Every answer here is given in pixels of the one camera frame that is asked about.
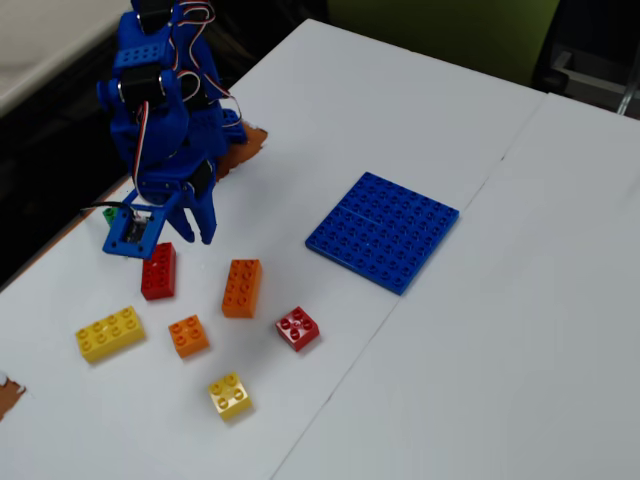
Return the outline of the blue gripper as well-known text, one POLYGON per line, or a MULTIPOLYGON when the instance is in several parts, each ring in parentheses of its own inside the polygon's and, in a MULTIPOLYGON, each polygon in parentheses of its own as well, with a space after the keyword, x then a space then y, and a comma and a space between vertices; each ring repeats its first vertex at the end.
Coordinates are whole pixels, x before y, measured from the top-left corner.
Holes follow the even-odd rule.
POLYGON ((182 149, 157 162, 135 154, 131 162, 134 191, 130 194, 130 204, 139 209, 173 206, 171 225, 188 243, 195 241, 187 219, 187 213, 192 212, 202 243, 209 245, 217 227, 212 194, 216 174, 217 159, 202 149, 182 149))

